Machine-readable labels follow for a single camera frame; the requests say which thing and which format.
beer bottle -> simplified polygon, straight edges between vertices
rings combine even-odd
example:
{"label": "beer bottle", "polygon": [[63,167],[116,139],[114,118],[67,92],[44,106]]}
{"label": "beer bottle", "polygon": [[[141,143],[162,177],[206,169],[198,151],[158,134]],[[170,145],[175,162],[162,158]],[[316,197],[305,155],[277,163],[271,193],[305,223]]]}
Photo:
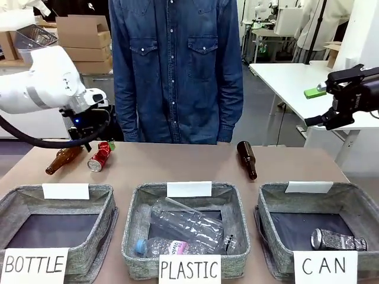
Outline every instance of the beer bottle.
{"label": "beer bottle", "polygon": [[255,156],[250,143],[247,141],[241,141],[237,145],[237,151],[241,158],[242,166],[248,171],[249,178],[255,180],[258,175],[255,170]]}
{"label": "beer bottle", "polygon": [[70,163],[76,157],[78,157],[79,154],[82,152],[82,150],[83,150],[82,146],[60,149],[57,153],[56,158],[53,160],[53,162],[50,164],[50,166],[45,170],[45,172],[48,175],[54,174],[62,166]]}

gray fabric bin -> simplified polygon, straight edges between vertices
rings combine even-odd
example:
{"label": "gray fabric bin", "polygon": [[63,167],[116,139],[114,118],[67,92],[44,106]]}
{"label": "gray fabric bin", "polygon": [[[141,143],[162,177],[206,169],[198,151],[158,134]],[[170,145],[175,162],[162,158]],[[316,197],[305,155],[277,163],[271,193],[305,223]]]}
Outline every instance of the gray fabric bin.
{"label": "gray fabric bin", "polygon": [[[57,242],[56,247],[75,243],[69,246],[65,283],[91,283],[101,268],[117,216],[110,185],[89,185],[89,200],[44,199],[41,185],[19,186],[0,201],[0,269],[7,247],[52,247],[38,242],[44,235],[53,234],[50,238],[46,236],[46,241]],[[73,218],[81,220],[78,231],[75,231],[75,223],[71,223]],[[62,220],[62,223],[54,224],[54,220]],[[59,229],[65,221],[67,232]],[[40,234],[34,238],[35,243],[31,243],[33,238],[29,232]]]}
{"label": "gray fabric bin", "polygon": [[[121,244],[121,253],[133,279],[158,277],[159,259],[141,258],[135,254],[134,248],[138,239],[148,238],[151,206],[166,194],[166,183],[140,185],[134,190]],[[173,199],[199,211],[221,212],[224,235],[233,234],[237,243],[232,255],[221,256],[222,278],[242,277],[250,252],[250,239],[238,190],[226,183],[213,183],[211,197]]]}
{"label": "gray fabric bin", "polygon": [[285,193],[287,186],[268,183],[259,190],[259,214],[277,272],[294,273],[293,252],[281,242],[270,213],[339,214],[354,236],[367,240],[368,251],[358,252],[358,277],[377,277],[379,207],[375,202],[351,183],[334,183],[328,193]]}

red can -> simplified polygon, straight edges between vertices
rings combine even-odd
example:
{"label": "red can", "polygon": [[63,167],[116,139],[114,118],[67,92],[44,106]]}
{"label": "red can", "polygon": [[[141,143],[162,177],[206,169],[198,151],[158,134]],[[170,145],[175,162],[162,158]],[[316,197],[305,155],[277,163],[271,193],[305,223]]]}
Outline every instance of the red can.
{"label": "red can", "polygon": [[93,172],[100,172],[111,154],[111,147],[108,142],[100,142],[98,148],[97,153],[87,163],[89,169]]}

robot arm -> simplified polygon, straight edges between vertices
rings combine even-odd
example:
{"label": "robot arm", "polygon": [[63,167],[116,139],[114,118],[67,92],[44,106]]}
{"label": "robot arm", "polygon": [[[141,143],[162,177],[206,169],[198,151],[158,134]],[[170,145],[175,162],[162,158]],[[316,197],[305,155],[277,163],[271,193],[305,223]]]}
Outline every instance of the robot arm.
{"label": "robot arm", "polygon": [[78,116],[89,117],[90,113],[97,111],[92,116],[96,123],[89,127],[86,125],[86,129],[76,127],[76,134],[71,135],[75,140],[68,142],[35,139],[14,128],[1,116],[0,126],[16,138],[44,148],[76,147],[96,139],[110,120],[108,112],[104,111],[105,116],[101,117],[103,112],[95,109],[98,104],[106,102],[106,94],[99,89],[84,87],[75,65],[62,47],[34,50],[31,56],[33,65],[29,71],[0,76],[0,109],[9,114],[26,114],[60,108],[62,115],[73,121]]}
{"label": "robot arm", "polygon": [[29,71],[0,77],[0,109],[26,114],[42,109],[71,109],[74,114],[106,99],[99,89],[86,89],[70,57],[60,46],[31,53]]}
{"label": "robot arm", "polygon": [[325,84],[326,91],[333,95],[332,107],[323,115],[306,119],[307,126],[319,125],[332,130],[354,123],[354,112],[379,109],[379,67],[365,69],[359,64],[332,72]]}

floor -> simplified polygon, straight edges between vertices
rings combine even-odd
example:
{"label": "floor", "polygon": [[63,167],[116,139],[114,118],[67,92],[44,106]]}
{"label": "floor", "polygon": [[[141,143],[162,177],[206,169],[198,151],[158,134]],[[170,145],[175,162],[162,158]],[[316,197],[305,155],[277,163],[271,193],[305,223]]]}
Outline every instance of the floor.
{"label": "floor", "polygon": [[[254,77],[250,70],[243,67],[243,88],[245,90],[245,101],[243,114],[237,123],[233,144],[246,140],[253,146],[262,144],[265,135],[265,128],[271,102],[274,96],[272,90],[258,77]],[[280,136],[278,137],[281,120],[283,119]],[[291,113],[284,116],[280,112],[275,117],[275,123],[269,138],[270,145],[285,145],[287,147],[303,147],[305,139],[296,130],[296,125],[301,124],[301,120]],[[22,142],[0,141],[0,178],[3,177],[28,151],[31,146]],[[348,177],[353,183],[361,185],[369,194],[379,202],[379,192],[377,192],[377,178]]]}
{"label": "floor", "polygon": [[[236,125],[232,143],[246,140],[253,146],[262,145],[274,93],[260,78],[253,76],[246,66],[243,67],[243,89],[245,93],[243,114]],[[296,125],[302,123],[301,119],[296,114],[286,113],[284,117],[282,114],[281,112],[275,116],[269,145],[276,145],[278,142],[287,147],[303,147],[305,139],[296,129]]]}

